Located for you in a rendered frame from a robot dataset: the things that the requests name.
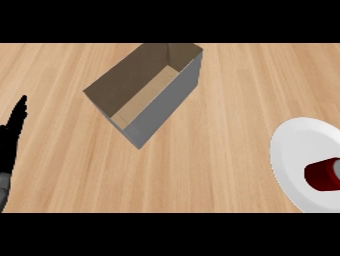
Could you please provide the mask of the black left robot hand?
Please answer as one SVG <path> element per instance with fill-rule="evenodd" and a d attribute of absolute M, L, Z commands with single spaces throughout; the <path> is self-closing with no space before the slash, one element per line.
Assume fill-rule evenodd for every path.
<path fill-rule="evenodd" d="M 18 140 L 27 118 L 27 96 L 22 96 L 11 112 L 5 125 L 0 125 L 0 173 L 12 173 Z"/>

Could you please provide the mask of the brown cardboard box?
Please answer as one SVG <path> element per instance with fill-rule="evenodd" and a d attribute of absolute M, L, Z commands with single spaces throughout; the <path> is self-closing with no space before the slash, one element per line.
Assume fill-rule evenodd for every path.
<path fill-rule="evenodd" d="M 83 90 L 138 149 L 197 87 L 201 60 L 194 43 L 144 43 Z"/>

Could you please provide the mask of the white plate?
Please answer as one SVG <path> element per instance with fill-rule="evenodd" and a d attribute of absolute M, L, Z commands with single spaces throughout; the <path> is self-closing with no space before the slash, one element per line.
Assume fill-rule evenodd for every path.
<path fill-rule="evenodd" d="M 340 191 L 318 191 L 304 179 L 304 167 L 340 158 L 340 129 L 319 119 L 297 117 L 276 128 L 269 146 L 279 187 L 303 212 L 340 212 Z"/>

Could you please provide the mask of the red and yellow can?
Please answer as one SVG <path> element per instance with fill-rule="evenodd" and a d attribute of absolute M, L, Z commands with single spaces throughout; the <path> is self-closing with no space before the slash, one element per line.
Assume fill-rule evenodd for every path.
<path fill-rule="evenodd" d="M 333 157 L 304 167 L 304 180 L 316 191 L 340 191 L 340 157 Z"/>

